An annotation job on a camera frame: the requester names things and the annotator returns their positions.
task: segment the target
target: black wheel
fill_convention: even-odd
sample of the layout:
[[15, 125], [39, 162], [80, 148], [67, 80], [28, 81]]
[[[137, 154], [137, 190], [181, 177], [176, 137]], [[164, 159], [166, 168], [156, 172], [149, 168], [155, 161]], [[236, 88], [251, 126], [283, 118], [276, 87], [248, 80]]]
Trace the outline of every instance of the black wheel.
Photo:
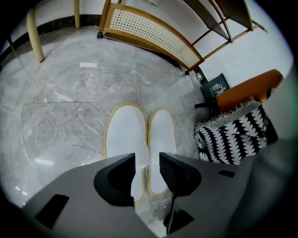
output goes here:
[[98, 39], [102, 39], [102, 38], [103, 38], [103, 34], [102, 34], [102, 32], [98, 32], [98, 33], [97, 33], [97, 38], [98, 38]]

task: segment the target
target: shoe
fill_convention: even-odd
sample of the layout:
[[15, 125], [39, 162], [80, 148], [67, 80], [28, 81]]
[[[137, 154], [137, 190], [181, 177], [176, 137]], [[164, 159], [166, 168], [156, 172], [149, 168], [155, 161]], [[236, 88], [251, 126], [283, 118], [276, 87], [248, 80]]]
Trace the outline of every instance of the shoe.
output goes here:
[[148, 191], [153, 195], [157, 195], [167, 189], [167, 185], [159, 172], [159, 153], [170, 152], [176, 154], [174, 122], [167, 109], [157, 109], [151, 116], [147, 143], [151, 155]]
[[104, 158], [135, 153], [135, 177], [131, 184], [135, 202], [145, 193], [144, 167], [151, 162], [146, 139], [146, 117], [139, 105], [122, 104], [111, 113], [103, 138]]

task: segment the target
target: white sticker on floor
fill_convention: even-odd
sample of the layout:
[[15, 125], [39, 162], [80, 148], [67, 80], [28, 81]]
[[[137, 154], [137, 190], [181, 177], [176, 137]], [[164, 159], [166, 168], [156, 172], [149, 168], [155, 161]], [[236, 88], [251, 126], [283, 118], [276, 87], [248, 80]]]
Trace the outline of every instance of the white sticker on floor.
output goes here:
[[97, 68], [97, 63], [82, 63], [80, 62], [81, 68]]

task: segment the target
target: marble floor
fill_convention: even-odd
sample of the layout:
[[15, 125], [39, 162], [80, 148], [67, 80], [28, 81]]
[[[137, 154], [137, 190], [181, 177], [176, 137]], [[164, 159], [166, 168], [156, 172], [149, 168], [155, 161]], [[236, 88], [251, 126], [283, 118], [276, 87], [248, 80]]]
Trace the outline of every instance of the marble floor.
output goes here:
[[[22, 207], [63, 172], [101, 160], [105, 124], [121, 103], [139, 104], [149, 118], [168, 108], [177, 153], [198, 158], [195, 120], [208, 110], [195, 74], [185, 76], [148, 51], [96, 38], [97, 27], [66, 28], [41, 36], [46, 59], [29, 43], [8, 56], [0, 73], [0, 181]], [[97, 67], [80, 67], [80, 62]]]

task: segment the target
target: brown leather chair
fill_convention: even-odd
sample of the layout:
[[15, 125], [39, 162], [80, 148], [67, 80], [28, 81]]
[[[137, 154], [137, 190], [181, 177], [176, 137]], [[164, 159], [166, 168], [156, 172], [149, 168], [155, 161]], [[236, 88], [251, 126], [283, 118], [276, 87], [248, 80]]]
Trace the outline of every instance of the brown leather chair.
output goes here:
[[265, 103], [268, 90], [276, 88], [282, 80], [282, 74], [272, 69], [224, 91], [215, 101], [196, 104], [195, 108], [209, 107], [213, 114], [219, 114], [232, 110], [250, 96], [255, 101]]

